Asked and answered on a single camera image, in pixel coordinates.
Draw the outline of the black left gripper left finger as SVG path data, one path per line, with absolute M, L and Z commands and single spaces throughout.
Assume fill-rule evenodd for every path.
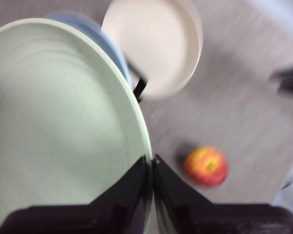
M 108 190 L 85 205 L 32 206 L 7 216 L 0 234 L 141 234 L 150 195 L 141 156 Z

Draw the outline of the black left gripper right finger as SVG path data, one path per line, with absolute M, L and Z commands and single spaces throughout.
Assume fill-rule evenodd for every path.
M 163 234 L 293 234 L 293 214 L 269 204 L 219 204 L 184 182 L 159 156 L 153 189 Z

